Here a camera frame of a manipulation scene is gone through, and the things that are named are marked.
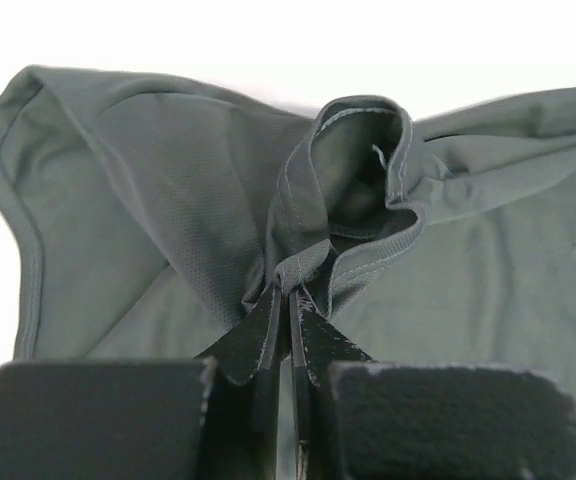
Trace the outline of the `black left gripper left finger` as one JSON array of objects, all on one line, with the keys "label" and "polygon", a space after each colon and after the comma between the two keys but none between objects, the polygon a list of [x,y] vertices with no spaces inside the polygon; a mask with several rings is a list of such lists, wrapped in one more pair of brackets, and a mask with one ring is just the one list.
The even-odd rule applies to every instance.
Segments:
[{"label": "black left gripper left finger", "polygon": [[0,367],[0,479],[271,479],[281,299],[194,359]]}]

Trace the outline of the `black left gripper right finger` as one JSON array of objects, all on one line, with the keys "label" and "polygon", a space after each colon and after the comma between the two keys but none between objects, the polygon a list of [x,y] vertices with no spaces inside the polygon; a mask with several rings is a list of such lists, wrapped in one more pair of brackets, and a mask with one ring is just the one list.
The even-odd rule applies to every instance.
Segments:
[{"label": "black left gripper right finger", "polygon": [[374,360],[289,297],[303,479],[576,479],[576,403],[530,371]]}]

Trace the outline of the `grey t-shirt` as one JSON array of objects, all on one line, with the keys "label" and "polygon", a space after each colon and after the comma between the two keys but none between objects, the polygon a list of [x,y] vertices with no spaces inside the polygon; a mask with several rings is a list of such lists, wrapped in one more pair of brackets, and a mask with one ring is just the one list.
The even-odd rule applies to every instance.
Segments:
[{"label": "grey t-shirt", "polygon": [[29,66],[0,96],[22,359],[192,357],[305,284],[369,355],[546,372],[576,397],[576,88],[414,121]]}]

